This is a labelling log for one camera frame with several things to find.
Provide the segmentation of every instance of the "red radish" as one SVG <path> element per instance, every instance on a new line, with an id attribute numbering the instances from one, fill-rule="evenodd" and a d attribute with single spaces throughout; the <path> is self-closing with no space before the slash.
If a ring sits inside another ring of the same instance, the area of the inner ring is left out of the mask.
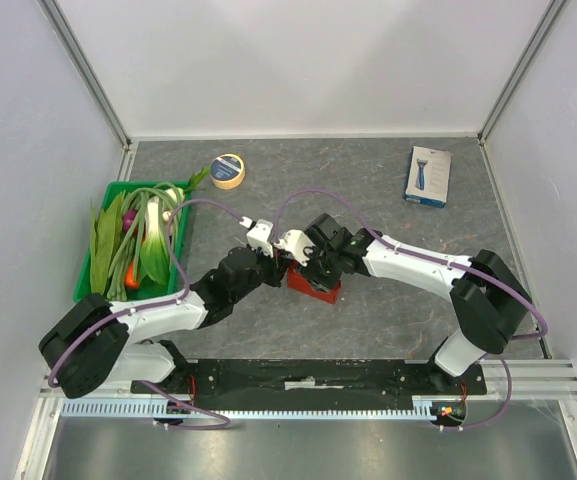
<path id="1" fill-rule="evenodd" d="M 136 217 L 137 217 L 137 210 L 128 210 L 126 213 L 124 213 L 124 216 L 122 218 L 123 220 L 122 229 L 124 232 L 130 230 L 130 226 L 132 225 L 132 222 L 135 221 Z"/>

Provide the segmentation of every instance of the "white wall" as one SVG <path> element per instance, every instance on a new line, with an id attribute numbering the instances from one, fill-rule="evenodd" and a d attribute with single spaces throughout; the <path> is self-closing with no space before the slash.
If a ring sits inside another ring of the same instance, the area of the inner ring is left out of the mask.
<path id="1" fill-rule="evenodd" d="M 476 132 L 547 0 L 60 0 L 129 134 Z"/>
<path id="2" fill-rule="evenodd" d="M 491 162 L 551 343 L 577 370 L 577 0 L 490 139 Z"/>
<path id="3" fill-rule="evenodd" d="M 0 479 L 12 478 L 72 305 L 89 205 L 121 148 L 35 0 L 0 0 Z"/>

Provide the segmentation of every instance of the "tape roll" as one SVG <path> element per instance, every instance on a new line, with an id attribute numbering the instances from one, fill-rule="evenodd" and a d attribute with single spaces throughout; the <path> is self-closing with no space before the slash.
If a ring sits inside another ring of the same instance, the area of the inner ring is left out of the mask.
<path id="1" fill-rule="evenodd" d="M 217 188 L 235 188 L 243 182 L 245 176 L 244 161 L 234 153 L 219 155 L 210 164 L 210 178 Z"/>

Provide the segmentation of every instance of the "wire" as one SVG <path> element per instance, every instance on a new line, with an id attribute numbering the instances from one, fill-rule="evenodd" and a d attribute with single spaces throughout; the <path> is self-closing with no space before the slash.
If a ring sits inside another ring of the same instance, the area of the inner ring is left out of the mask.
<path id="1" fill-rule="evenodd" d="M 519 340 L 519 339 L 527 340 L 527 339 L 531 339 L 531 338 L 542 338 L 542 337 L 546 336 L 546 334 L 548 333 L 548 323 L 546 322 L 546 319 L 543 317 L 543 315 L 537 310 L 537 308 L 532 303 L 530 303 L 528 300 L 526 300 L 523 296 L 521 296 L 521 294 L 519 294 L 517 291 L 513 290 L 511 287 L 509 287 L 505 283 L 503 283 L 503 282 L 497 280 L 496 278 L 494 278 L 494 277 L 492 277 L 492 276 L 490 276 L 490 275 L 488 275 L 482 271 L 479 271 L 475 268 L 472 268 L 472 267 L 469 267 L 466 265 L 461 265 L 459 263 L 453 263 L 453 262 L 450 262 L 449 260 L 446 260 L 443 258 L 436 258 L 436 257 L 433 257 L 431 255 L 426 255 L 425 253 L 420 253 L 420 252 L 416 252 L 414 250 L 410 250 L 410 249 L 405 248 L 405 247 L 395 247 L 395 245 L 391 245 L 389 242 L 384 240 L 383 237 L 381 237 L 377 232 L 375 232 L 370 227 L 370 225 L 368 225 L 368 221 L 359 212 L 359 210 L 357 210 L 350 202 L 348 202 L 346 199 L 344 199 L 341 195 L 339 195 L 337 193 L 330 192 L 328 190 L 322 190 L 319 188 L 308 188 L 308 189 L 300 190 L 296 193 L 293 193 L 288 198 L 286 198 L 284 200 L 284 202 L 281 204 L 281 206 L 279 207 L 279 210 L 277 210 L 277 213 L 275 214 L 275 219 L 273 221 L 273 236 L 274 236 L 275 241 L 279 241 L 279 217 L 281 216 L 284 208 L 286 208 L 286 205 L 288 205 L 290 200 L 292 200 L 293 198 L 298 197 L 300 195 L 304 195 L 306 193 L 320 193 L 323 195 L 328 195 L 329 197 L 332 197 L 335 200 L 341 202 L 348 210 L 350 210 L 352 212 L 352 214 L 357 218 L 359 223 L 361 223 L 361 225 L 366 229 L 366 231 L 368 233 L 370 233 L 374 237 L 375 240 L 377 240 L 379 243 L 381 243 L 386 248 L 389 248 L 391 250 L 396 250 L 396 253 L 403 253 L 404 255 L 408 255 L 409 257 L 415 257 L 415 258 L 419 258 L 420 260 L 426 260 L 426 261 L 431 262 L 431 263 L 436 263 L 438 265 L 447 266 L 448 268 L 456 268 L 457 270 L 462 270 L 466 273 L 470 273 L 471 275 L 479 277 L 482 280 L 485 280 L 486 282 L 488 282 L 488 283 L 494 285 L 495 287 L 499 288 L 500 290 L 503 290 L 504 292 L 506 292 L 508 295 L 513 297 L 515 300 L 517 300 L 526 310 L 528 310 L 537 319 L 537 322 L 539 323 L 539 331 L 538 332 L 515 335 L 512 337 L 514 340 Z"/>
<path id="2" fill-rule="evenodd" d="M 222 203 L 219 203 L 215 200 L 211 200 L 209 198 L 192 198 L 192 199 L 186 200 L 185 202 L 178 205 L 172 211 L 172 213 L 170 214 L 170 219 L 168 220 L 168 225 L 166 228 L 166 246 L 168 247 L 168 254 L 170 255 L 170 258 L 172 259 L 173 265 L 175 266 L 175 268 L 179 272 L 179 275 L 181 276 L 181 278 L 184 282 L 184 286 L 183 286 L 181 292 L 179 293 L 179 295 L 176 296 L 175 298 L 173 298 L 172 300 L 159 300 L 159 301 L 154 300 L 150 303 L 145 303 L 145 304 L 139 305 L 137 307 L 133 307 L 135 312 L 140 312 L 143 310 L 149 310 L 151 308 L 157 308 L 157 307 L 164 307 L 167 305 L 172 305 L 172 304 L 178 302 L 179 300 L 183 300 L 190 293 L 190 279 L 188 278 L 188 274 L 186 273 L 184 268 L 181 266 L 181 263 L 179 263 L 179 260 L 177 259 L 177 256 L 175 255 L 175 249 L 174 249 L 172 242 L 170 240 L 170 236 L 172 233 L 172 226 L 173 226 L 175 216 L 179 214 L 179 212 L 181 211 L 182 208 L 187 207 L 188 205 L 195 204 L 195 203 L 207 203 L 207 204 L 219 207 L 222 210 L 225 210 L 228 214 L 233 216 L 239 222 L 242 222 L 244 219 L 244 217 L 241 214 L 239 214 L 238 212 L 236 212 L 234 209 L 228 207 L 227 205 L 223 205 Z M 91 327 L 87 328 L 86 331 L 84 331 L 84 333 L 82 333 L 79 337 L 77 337 L 75 339 L 75 341 L 73 341 L 68 346 L 68 348 L 64 351 L 64 353 L 61 355 L 61 357 L 59 357 L 59 359 L 55 362 L 55 365 L 52 367 L 52 370 L 50 371 L 50 374 L 48 375 L 48 385 L 52 388 L 57 388 L 59 386 L 59 383 L 57 382 L 57 374 L 59 373 L 61 368 L 64 366 L 66 361 L 68 361 L 68 358 L 70 358 L 72 353 L 77 349 L 77 347 L 79 347 L 84 341 L 86 341 L 86 339 L 88 337 L 90 337 L 93 333 L 95 333 L 101 327 L 105 326 L 106 324 L 110 323 L 111 321 L 113 321 L 113 320 L 115 320 L 115 319 L 117 319 L 123 315 L 127 315 L 127 314 L 131 313 L 133 311 L 133 308 L 125 308 L 125 309 L 120 310 L 118 312 L 111 313 L 110 315 L 108 315 L 108 316 L 102 318 L 101 320 L 95 322 Z M 148 386 L 148 388 L 150 388 L 151 390 L 159 393 L 160 395 L 163 395 L 166 398 L 172 398 L 173 401 L 181 404 L 182 406 L 184 406 L 184 408 L 187 408 L 186 406 L 190 406 L 188 404 L 185 404 L 184 402 L 181 402 L 180 400 L 175 399 L 174 397 L 169 396 L 165 392 L 162 393 L 163 390 L 159 389 L 158 387 L 153 388 L 156 386 L 152 382 L 148 382 L 145 380 L 143 380 L 141 382 L 144 385 Z M 210 415 L 210 416 L 213 416 L 215 418 L 219 418 L 221 420 L 226 419 L 227 423 L 224 421 L 224 423 L 222 423 L 222 424 L 207 425 L 206 426 L 206 427 L 210 427 L 210 428 L 199 428 L 199 427 L 201 427 L 201 425 L 194 425 L 194 426 L 190 426 L 190 427 L 180 425 L 177 428 L 186 429 L 186 430 L 208 430 L 208 429 L 214 429 L 214 428 L 225 428 L 228 425 L 230 425 L 230 420 L 227 419 L 226 417 L 224 417 L 223 415 L 218 415 L 216 413 L 213 414 L 212 412 L 209 412 L 208 410 L 202 410 L 198 407 L 188 408 L 188 410 L 193 410 L 193 411 L 196 411 L 199 413 L 203 413 L 205 415 Z"/>
<path id="3" fill-rule="evenodd" d="M 459 400 L 458 405 L 463 405 L 464 408 L 468 408 L 468 386 L 465 382 L 461 382 L 461 400 Z"/>
<path id="4" fill-rule="evenodd" d="M 348 202 L 346 199 L 344 199 L 341 195 L 339 195 L 337 193 L 330 192 L 328 190 L 319 189 L 319 188 L 308 188 L 308 189 L 300 190 L 296 193 L 293 193 L 289 197 L 287 197 L 284 200 L 284 202 L 281 204 L 279 209 L 277 210 L 277 213 L 275 214 L 275 218 L 273 221 L 273 236 L 275 238 L 275 241 L 279 240 L 279 218 L 281 217 L 281 214 L 282 214 L 284 208 L 286 208 L 288 203 L 293 198 L 298 197 L 300 195 L 304 195 L 306 193 L 319 193 L 322 195 L 328 195 L 329 197 L 332 197 L 335 200 L 341 202 L 348 210 L 350 210 L 350 212 L 352 212 L 352 214 L 357 218 L 359 223 L 361 223 L 361 225 L 366 229 L 366 231 L 368 233 L 370 233 L 374 237 L 375 240 L 377 240 L 379 243 L 384 245 L 386 248 L 389 248 L 391 250 L 396 250 L 396 253 L 402 253 L 402 254 L 408 255 L 410 257 L 415 257 L 415 258 L 419 258 L 421 260 L 426 260 L 428 262 L 436 263 L 436 264 L 439 264 L 442 266 L 447 266 L 448 268 L 456 268 L 457 270 L 462 270 L 466 273 L 470 273 L 476 277 L 479 277 L 482 280 L 484 280 L 484 281 L 494 285 L 495 287 L 499 288 L 500 290 L 503 290 L 504 292 L 506 292 L 508 295 L 513 297 L 515 300 L 517 300 L 524 308 L 526 308 L 537 319 L 537 322 L 539 323 L 539 331 L 537 331 L 535 333 L 514 335 L 512 337 L 513 340 L 520 340 L 520 339 L 526 340 L 526 339 L 531 339 L 531 338 L 542 338 L 548 334 L 548 323 L 546 322 L 546 319 L 543 317 L 543 315 L 539 312 L 539 310 L 537 310 L 537 308 L 532 303 L 530 303 L 528 300 L 526 300 L 517 291 L 513 290 L 510 286 L 508 286 L 505 283 L 497 280 L 496 278 L 494 278 L 494 277 L 492 277 L 492 276 L 490 276 L 484 272 L 476 270 L 472 267 L 468 267 L 466 265 L 461 265 L 459 263 L 449 262 L 448 260 L 445 260 L 442 258 L 436 258 L 436 257 L 433 257 L 431 255 L 426 255 L 424 253 L 416 252 L 414 250 L 410 250 L 410 249 L 405 248 L 405 247 L 397 247 L 396 248 L 395 245 L 391 245 L 389 242 L 384 240 L 377 232 L 375 232 L 375 230 L 373 230 L 370 227 L 370 225 L 368 225 L 368 221 L 361 214 L 361 212 L 359 212 L 359 210 L 357 210 L 357 208 L 355 208 L 350 202 Z M 465 427 L 444 427 L 443 430 L 449 430 L 449 431 L 451 431 L 453 429 L 455 431 L 472 430 L 474 428 L 479 428 L 479 427 L 482 427 L 485 425 L 489 425 L 490 423 L 494 422 L 495 420 L 497 420 L 499 417 L 501 417 L 505 413 L 505 411 L 508 409 L 508 406 L 510 405 L 510 397 L 512 395 L 512 378 L 510 375 L 510 369 L 508 368 L 506 361 L 502 358 L 499 358 L 499 359 L 500 359 L 502 365 L 504 366 L 504 369 L 506 370 L 506 375 L 508 376 L 508 393 L 506 395 L 506 399 L 504 400 L 504 403 L 501 406 L 501 409 L 495 415 L 493 415 L 491 418 L 489 418 L 488 420 L 484 420 L 482 422 L 477 422 L 477 423 L 474 423 L 472 425 L 466 425 Z"/>
<path id="5" fill-rule="evenodd" d="M 449 418 L 452 421 L 457 422 L 457 423 L 464 423 L 466 421 L 466 419 L 468 418 L 468 410 L 466 410 L 464 418 L 455 417 L 454 415 L 452 415 L 450 413 L 446 413 L 444 415 L 444 417 Z"/>
<path id="6" fill-rule="evenodd" d="M 470 425 L 459 427 L 443 427 L 442 431 L 466 432 L 468 430 L 474 430 L 476 428 L 485 427 L 493 423 L 495 420 L 498 420 L 504 413 L 506 413 L 506 410 L 508 410 L 508 407 L 510 406 L 510 398 L 512 397 L 512 377 L 510 375 L 510 368 L 508 367 L 506 361 L 501 357 L 499 358 L 499 361 L 503 365 L 504 370 L 506 371 L 506 377 L 508 378 L 508 391 L 506 392 L 506 398 L 504 399 L 504 403 L 501 404 L 501 408 L 499 409 L 499 411 L 495 413 L 492 417 L 486 420 L 482 420 L 481 422 L 471 423 Z"/>
<path id="7" fill-rule="evenodd" d="M 197 398 L 197 382 L 195 382 L 195 376 L 194 375 L 190 376 L 190 385 L 188 385 L 188 388 L 190 390 L 190 392 L 189 392 L 190 403 L 192 403 L 194 405 L 195 398 Z"/>
<path id="8" fill-rule="evenodd" d="M 201 413 L 202 415 L 208 415 L 217 420 L 221 420 L 221 423 L 210 424 L 210 425 L 170 425 L 155 420 L 155 424 L 164 428 L 173 428 L 175 430 L 220 430 L 222 428 L 227 428 L 230 425 L 230 419 L 224 415 L 217 412 L 211 412 L 210 410 L 204 410 L 203 408 L 196 407 L 186 402 L 182 402 L 178 398 L 173 397 L 168 392 L 162 390 L 157 385 L 147 380 L 139 380 L 143 385 L 150 388 L 153 392 L 158 393 L 164 398 L 167 398 L 171 402 L 175 403 L 177 407 L 181 407 L 184 410 L 189 410 L 191 412 Z"/>

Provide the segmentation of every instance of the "black motor joint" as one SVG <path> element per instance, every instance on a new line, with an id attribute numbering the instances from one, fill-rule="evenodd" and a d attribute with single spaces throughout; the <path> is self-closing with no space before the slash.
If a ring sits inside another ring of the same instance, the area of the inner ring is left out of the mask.
<path id="1" fill-rule="evenodd" d="M 250 247 L 231 249 L 217 268 L 209 270 L 190 286 L 208 310 L 199 328 L 215 325 L 226 318 L 235 304 L 261 285 L 279 287 L 287 268 L 285 259 L 269 257 L 260 250 Z"/>
<path id="2" fill-rule="evenodd" d="M 304 251 L 306 266 L 298 265 L 297 273 L 314 290 L 330 292 L 344 273 L 370 276 L 363 262 L 368 246 L 374 241 L 365 229 L 353 235 L 327 213 L 321 214 L 304 230 L 314 247 Z"/>

